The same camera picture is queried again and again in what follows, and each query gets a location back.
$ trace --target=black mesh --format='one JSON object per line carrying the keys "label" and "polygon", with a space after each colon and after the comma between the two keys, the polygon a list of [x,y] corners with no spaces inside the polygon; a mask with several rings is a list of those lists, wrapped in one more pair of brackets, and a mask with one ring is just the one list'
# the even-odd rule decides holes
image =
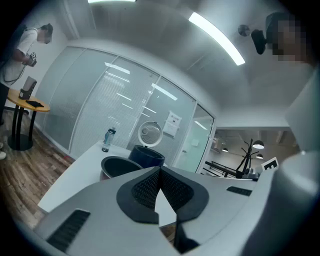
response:
{"label": "black mesh", "polygon": [[161,189],[175,212],[194,196],[194,190],[190,186],[169,173],[162,171],[161,179]]}
{"label": "black mesh", "polygon": [[154,210],[159,190],[159,171],[157,171],[137,183],[132,188],[132,195],[138,203]]}
{"label": "black mesh", "polygon": [[175,212],[194,195],[190,186],[161,169],[137,183],[132,188],[132,195],[138,203],[154,210],[160,189]]}
{"label": "black mesh", "polygon": [[209,193],[202,185],[164,166],[124,183],[116,193],[116,201],[133,221],[157,224],[155,206],[160,189],[180,222],[197,218],[209,201]]}

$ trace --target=glass wall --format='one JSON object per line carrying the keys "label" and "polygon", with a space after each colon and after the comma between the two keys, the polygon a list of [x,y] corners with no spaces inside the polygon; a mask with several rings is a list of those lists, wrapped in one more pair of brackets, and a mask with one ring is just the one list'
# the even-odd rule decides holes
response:
{"label": "glass wall", "polygon": [[161,78],[157,85],[153,85],[153,91],[150,93],[151,97],[135,127],[127,149],[132,150],[135,145],[140,145],[138,129],[141,124],[146,121],[156,121],[163,128],[169,113],[172,112],[181,120],[178,130],[174,136],[164,132],[161,142],[152,148],[164,155],[165,163],[170,166],[186,135],[196,101],[164,78]]}
{"label": "glass wall", "polygon": [[[36,91],[36,97],[38,99],[46,103],[51,102],[62,78],[84,50],[83,48],[67,47],[60,53],[44,75],[41,85]],[[38,112],[35,116],[35,122],[41,129],[44,126],[45,116],[46,114],[41,112]]]}
{"label": "glass wall", "polygon": [[80,109],[90,90],[115,56],[85,50],[63,76],[50,102],[44,131],[66,150]]}
{"label": "glass wall", "polygon": [[214,118],[196,106],[190,129],[178,154],[174,167],[195,173],[205,153],[213,128]]}
{"label": "glass wall", "polygon": [[75,127],[71,154],[81,156],[115,127],[113,145],[126,148],[159,75],[123,58],[116,59],[94,87]]}
{"label": "glass wall", "polygon": [[44,134],[73,158],[103,140],[115,127],[113,145],[140,145],[138,129],[146,121],[165,127],[169,114],[180,119],[174,134],[164,132],[153,149],[172,165],[187,134],[196,100],[157,73],[102,51],[67,47],[43,78],[36,97],[50,102],[37,117]]}

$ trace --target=black bin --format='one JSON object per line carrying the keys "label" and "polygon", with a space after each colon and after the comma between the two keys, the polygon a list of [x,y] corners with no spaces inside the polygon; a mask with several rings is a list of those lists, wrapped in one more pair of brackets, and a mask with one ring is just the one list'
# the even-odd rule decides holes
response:
{"label": "black bin", "polygon": [[119,156],[108,156],[101,161],[101,180],[143,169],[139,164]]}
{"label": "black bin", "polygon": [[143,168],[163,166],[165,163],[165,157],[162,154],[140,145],[134,146],[128,159],[136,162]]}

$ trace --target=glass door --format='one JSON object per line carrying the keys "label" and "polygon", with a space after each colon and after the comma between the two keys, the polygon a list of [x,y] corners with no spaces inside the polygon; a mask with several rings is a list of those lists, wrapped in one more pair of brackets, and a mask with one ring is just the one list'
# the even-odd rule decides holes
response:
{"label": "glass door", "polygon": [[197,105],[175,167],[191,173],[197,171],[205,153],[213,123],[214,118]]}

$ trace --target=table base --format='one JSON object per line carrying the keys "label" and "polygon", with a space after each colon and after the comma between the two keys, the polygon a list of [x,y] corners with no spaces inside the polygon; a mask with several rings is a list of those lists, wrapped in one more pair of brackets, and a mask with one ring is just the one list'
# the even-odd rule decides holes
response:
{"label": "table base", "polygon": [[29,137],[27,135],[20,134],[20,148],[18,149],[16,140],[12,139],[12,136],[8,137],[8,145],[13,150],[25,151],[25,150],[31,149],[33,144],[34,144],[33,141],[32,140],[29,141]]}

